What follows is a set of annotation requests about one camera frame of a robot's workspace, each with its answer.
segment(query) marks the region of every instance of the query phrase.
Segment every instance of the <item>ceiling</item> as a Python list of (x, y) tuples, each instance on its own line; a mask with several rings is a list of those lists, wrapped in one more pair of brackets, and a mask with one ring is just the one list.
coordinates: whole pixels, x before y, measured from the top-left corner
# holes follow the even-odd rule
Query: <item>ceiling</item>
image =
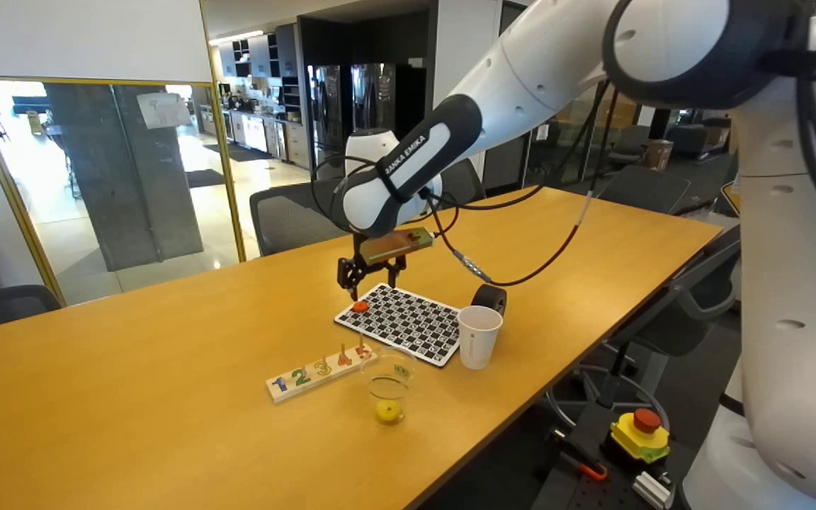
[(431, 0), (202, 0), (207, 34), (230, 35), (244, 30), (260, 30), (294, 16), (319, 16), (319, 20), (375, 20), (424, 10)]

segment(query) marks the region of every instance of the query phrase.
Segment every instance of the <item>red button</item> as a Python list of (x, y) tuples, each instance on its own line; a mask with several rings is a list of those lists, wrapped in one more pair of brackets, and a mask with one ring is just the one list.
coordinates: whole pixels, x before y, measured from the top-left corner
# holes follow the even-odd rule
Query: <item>red button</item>
[(634, 428), (644, 434), (655, 434), (659, 428), (659, 417), (648, 407), (634, 411)]

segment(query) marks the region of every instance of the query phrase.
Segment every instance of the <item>white cup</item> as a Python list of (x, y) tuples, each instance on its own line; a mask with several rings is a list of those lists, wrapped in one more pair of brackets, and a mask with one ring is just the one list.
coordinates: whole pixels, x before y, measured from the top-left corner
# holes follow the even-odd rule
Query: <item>white cup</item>
[(491, 363), (502, 322), (502, 313), (488, 306), (468, 306), (458, 310), (462, 364), (485, 368)]

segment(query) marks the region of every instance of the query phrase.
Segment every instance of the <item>wooden table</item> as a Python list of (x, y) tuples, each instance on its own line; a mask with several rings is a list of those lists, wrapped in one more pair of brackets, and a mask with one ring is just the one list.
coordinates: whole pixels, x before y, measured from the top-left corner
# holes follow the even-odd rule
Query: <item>wooden table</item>
[[(454, 239), (512, 276), (579, 208), (542, 193), (462, 211)], [(283, 404), (263, 388), (358, 343), (331, 322), (348, 306), (335, 283), (348, 238), (0, 324), (0, 507), (420, 504), (713, 231), (594, 201), (566, 254), (511, 288), (491, 368), (411, 363), (403, 424), (372, 417), (360, 374)], [(411, 254), (399, 283), (454, 306), (478, 285), (443, 242)]]

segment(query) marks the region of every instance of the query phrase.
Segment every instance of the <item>black and white checkerboard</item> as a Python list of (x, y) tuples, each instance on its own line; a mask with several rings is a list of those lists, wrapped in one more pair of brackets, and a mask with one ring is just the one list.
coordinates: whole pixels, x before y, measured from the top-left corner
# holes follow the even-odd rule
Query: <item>black and white checkerboard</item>
[(362, 295), (369, 310), (342, 307), (335, 322), (375, 336), (390, 349), (444, 364), (458, 349), (457, 307), (396, 285), (375, 285)]

